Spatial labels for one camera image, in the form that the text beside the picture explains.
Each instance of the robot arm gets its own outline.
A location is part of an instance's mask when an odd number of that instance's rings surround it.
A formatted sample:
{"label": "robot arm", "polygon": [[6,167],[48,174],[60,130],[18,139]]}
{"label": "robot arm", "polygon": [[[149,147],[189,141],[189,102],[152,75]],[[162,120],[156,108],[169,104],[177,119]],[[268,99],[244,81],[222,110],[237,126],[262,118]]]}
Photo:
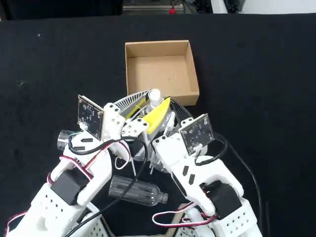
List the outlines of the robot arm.
{"label": "robot arm", "polygon": [[[135,103],[139,105],[141,100],[139,98]],[[162,109],[157,106],[145,117],[133,115],[135,119],[125,120],[122,116],[124,111],[117,105],[108,103],[100,108],[79,96],[79,124],[87,131],[74,136],[71,144],[76,151],[90,151],[106,141],[138,137],[148,146],[151,165],[154,159],[158,159],[182,194],[192,202],[185,208],[185,214],[190,220],[188,226],[194,226],[199,237],[261,237],[252,208],[242,197],[242,185],[224,163],[220,159],[204,165],[195,162],[197,157],[212,158],[204,156],[206,145],[212,140],[208,117],[207,120],[205,115],[197,119],[188,118],[181,122],[182,127],[178,132],[170,136],[166,136],[165,132],[165,135],[157,138],[160,124],[166,123],[164,118],[169,111],[169,103],[170,99],[162,103]],[[128,107],[125,114],[127,112],[135,113],[134,107]],[[24,218],[7,236],[63,237],[77,223],[97,213],[99,210],[91,200],[112,176],[111,157],[107,148],[125,160],[126,164],[132,161],[129,147],[124,141],[109,142],[109,146],[84,155],[78,155],[66,146],[63,153],[66,158],[62,158],[52,170],[51,182],[41,187]],[[78,178],[74,174],[75,170],[84,172],[88,180],[82,174]],[[107,236],[101,227],[100,218],[83,225],[72,236],[86,236],[96,230],[100,230],[101,236]]]}
{"label": "robot arm", "polygon": [[[112,103],[106,105],[104,110],[111,117],[111,122],[105,124],[107,130],[105,129],[103,133],[107,135],[107,138],[100,141],[89,132],[84,131],[72,139],[75,149],[88,151],[104,141],[120,137],[125,119],[119,115],[118,108]],[[131,160],[126,143],[111,143],[111,148],[115,155],[126,162]],[[78,220],[85,219],[99,211],[90,202],[112,176],[112,163],[108,150],[102,149],[87,155],[76,155],[66,146],[63,157],[65,158],[61,159],[51,172],[50,178],[53,183],[45,183],[41,187],[32,200],[31,207],[19,225],[8,233],[8,237],[63,237],[76,225]],[[72,175],[68,172],[75,170],[78,165],[91,176],[84,184],[76,179],[77,174]],[[92,233],[96,229],[95,225],[99,225],[97,229],[100,229],[100,233],[102,232],[100,236],[106,237],[107,234],[99,218],[80,228],[73,236],[85,236],[90,231]]]}
{"label": "robot arm", "polygon": [[[190,127],[199,120],[200,117],[189,118],[182,124]],[[195,226],[198,236],[261,237],[251,205],[242,197],[243,188],[240,182],[220,159],[201,166],[196,165],[195,156],[198,156],[199,150],[188,155],[189,149],[183,139],[180,133],[170,137],[162,136],[153,141],[153,146],[186,199],[198,205],[204,215],[216,215],[216,219],[209,224]],[[209,160],[213,157],[198,158]],[[193,205],[185,213],[192,223],[205,221],[201,212]]]}

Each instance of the yellow object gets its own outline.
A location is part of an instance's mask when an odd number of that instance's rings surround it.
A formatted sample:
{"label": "yellow object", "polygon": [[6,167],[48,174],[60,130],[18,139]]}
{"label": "yellow object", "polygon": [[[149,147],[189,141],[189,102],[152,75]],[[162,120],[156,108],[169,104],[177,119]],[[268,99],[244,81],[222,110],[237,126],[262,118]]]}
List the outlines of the yellow object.
{"label": "yellow object", "polygon": [[147,134],[152,134],[162,123],[170,107],[170,97],[165,99],[154,110],[150,111],[143,119],[149,124]]}
{"label": "yellow object", "polygon": [[141,106],[144,102],[146,102],[146,98],[143,98],[137,105],[135,105],[135,108],[133,108],[131,112],[129,112],[129,114],[125,116],[125,119],[132,117],[137,109],[141,109]]}

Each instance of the red and white wire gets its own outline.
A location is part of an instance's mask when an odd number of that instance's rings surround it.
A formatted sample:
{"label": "red and white wire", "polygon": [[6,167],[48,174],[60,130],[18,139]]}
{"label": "red and white wire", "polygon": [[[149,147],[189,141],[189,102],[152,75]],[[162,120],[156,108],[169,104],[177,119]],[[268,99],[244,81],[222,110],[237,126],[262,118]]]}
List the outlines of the red and white wire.
{"label": "red and white wire", "polygon": [[110,145],[112,145],[112,143],[106,145],[104,148],[102,148],[101,150],[99,150],[99,152],[98,152],[91,160],[89,160],[89,162],[84,166],[84,168],[85,168],[85,169],[88,169],[89,166],[90,166],[90,165],[94,162],[94,160],[97,158],[97,156],[98,156],[102,151],[104,151],[105,149],[109,148]]}
{"label": "red and white wire", "polygon": [[12,216],[9,220],[8,220],[8,222],[6,223],[6,227],[5,227],[5,230],[4,230],[4,237],[6,237],[6,235],[9,233],[9,231],[10,231],[10,223],[12,222],[12,221],[14,221],[15,219],[17,219],[17,218],[19,218],[19,217],[21,217],[21,216],[24,216],[25,214],[27,213],[27,211],[23,211],[23,212],[21,212],[21,213],[19,213],[19,214],[16,214],[16,215],[14,215],[14,216]]}
{"label": "red and white wire", "polygon": [[48,173],[48,175],[47,175],[47,177],[46,177],[46,181],[47,181],[47,183],[49,183],[49,184],[53,184],[54,181],[52,181],[52,179],[51,179],[51,177],[50,177],[50,174],[51,174],[51,173]]}
{"label": "red and white wire", "polygon": [[125,168],[125,166],[127,166],[127,164],[129,163],[130,159],[132,158],[132,156],[131,156],[131,154],[129,152],[129,149],[126,147],[126,145],[124,145],[124,143],[122,143],[122,142],[118,142],[118,143],[121,144],[124,147],[124,149],[127,151],[127,153],[128,153],[128,159],[124,163],[124,165],[122,165],[121,167],[118,167],[118,165],[117,165],[118,157],[115,158],[114,166],[115,166],[116,169],[120,170],[120,169]]}
{"label": "red and white wire", "polygon": [[207,225],[209,223],[211,223],[212,221],[214,221],[216,219],[217,216],[212,216],[210,217],[208,220],[205,221],[200,221],[200,222],[190,222],[190,223],[179,223],[179,224],[163,224],[163,223],[159,223],[155,220],[156,217],[164,215],[164,214],[175,214],[175,213],[180,213],[180,212],[184,212],[187,209],[195,206],[196,204],[194,202],[190,202],[187,205],[185,205],[183,208],[178,209],[176,211],[164,211],[164,212],[159,212],[156,213],[155,215],[153,215],[152,217],[152,221],[158,225],[158,226],[162,226],[162,227],[167,227],[167,228],[180,228],[180,227],[194,227],[194,226],[202,226],[202,225]]}
{"label": "red and white wire", "polygon": [[74,164],[75,167],[77,167],[88,178],[89,181],[93,178],[93,176],[88,171],[86,171],[86,169],[83,168],[75,159],[71,157],[67,157],[67,156],[60,156],[59,159],[60,160],[66,159],[72,164]]}

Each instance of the white bottle cap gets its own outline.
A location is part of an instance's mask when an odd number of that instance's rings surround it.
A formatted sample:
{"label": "white bottle cap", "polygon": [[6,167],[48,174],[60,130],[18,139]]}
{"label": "white bottle cap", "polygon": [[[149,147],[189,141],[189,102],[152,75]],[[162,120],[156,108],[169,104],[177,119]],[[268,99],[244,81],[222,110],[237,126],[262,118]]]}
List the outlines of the white bottle cap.
{"label": "white bottle cap", "polygon": [[152,107],[157,107],[163,102],[163,98],[161,97],[160,90],[152,89],[149,92],[150,104]]}

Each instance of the bottle cap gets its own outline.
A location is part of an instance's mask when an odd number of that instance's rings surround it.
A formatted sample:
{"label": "bottle cap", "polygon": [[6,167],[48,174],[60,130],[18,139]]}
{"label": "bottle cap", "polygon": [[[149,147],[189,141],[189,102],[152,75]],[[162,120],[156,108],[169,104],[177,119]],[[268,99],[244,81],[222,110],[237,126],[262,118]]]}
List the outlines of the bottle cap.
{"label": "bottle cap", "polygon": [[168,201],[168,194],[167,193],[160,193],[158,195],[158,202],[167,203],[167,201]]}
{"label": "bottle cap", "polygon": [[150,99],[150,104],[152,107],[157,107],[163,102],[163,98],[161,97],[160,90],[158,89],[152,89],[149,92],[149,99]]}

